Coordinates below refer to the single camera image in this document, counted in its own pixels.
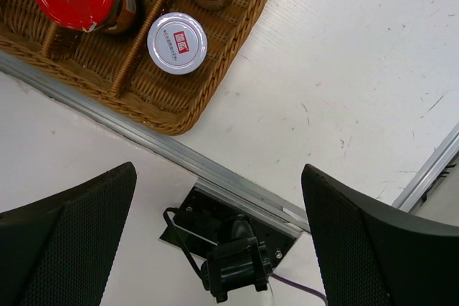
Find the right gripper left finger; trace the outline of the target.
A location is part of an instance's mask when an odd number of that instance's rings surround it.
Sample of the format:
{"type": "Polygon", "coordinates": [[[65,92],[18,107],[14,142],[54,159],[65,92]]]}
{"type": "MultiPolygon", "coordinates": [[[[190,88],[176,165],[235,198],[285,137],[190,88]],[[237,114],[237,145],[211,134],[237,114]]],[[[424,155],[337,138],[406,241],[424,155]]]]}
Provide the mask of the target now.
{"type": "Polygon", "coordinates": [[[1,213],[1,304],[99,305],[136,181],[126,162],[1,213]]]}

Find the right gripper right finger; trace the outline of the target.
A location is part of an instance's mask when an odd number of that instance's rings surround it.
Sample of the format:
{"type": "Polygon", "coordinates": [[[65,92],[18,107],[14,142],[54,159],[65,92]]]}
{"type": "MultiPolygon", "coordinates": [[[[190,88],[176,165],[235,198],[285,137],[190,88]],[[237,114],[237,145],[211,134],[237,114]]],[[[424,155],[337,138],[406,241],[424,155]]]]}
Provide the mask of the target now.
{"type": "Polygon", "coordinates": [[[355,191],[311,164],[303,199],[329,305],[457,305],[458,228],[355,191]]]}

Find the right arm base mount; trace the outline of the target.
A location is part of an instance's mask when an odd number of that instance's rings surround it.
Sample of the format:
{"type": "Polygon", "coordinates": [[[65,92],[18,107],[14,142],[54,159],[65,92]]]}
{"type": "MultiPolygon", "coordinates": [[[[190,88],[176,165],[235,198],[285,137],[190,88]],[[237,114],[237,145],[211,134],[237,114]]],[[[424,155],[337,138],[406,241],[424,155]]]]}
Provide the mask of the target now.
{"type": "Polygon", "coordinates": [[[171,214],[175,227],[165,228],[159,239],[177,247],[177,232],[191,254],[202,259],[219,243],[223,223],[241,216],[253,227],[259,242],[267,247],[273,268],[293,247],[303,232],[309,232],[304,210],[260,188],[227,188],[197,182],[185,196],[178,210],[171,214]]]}

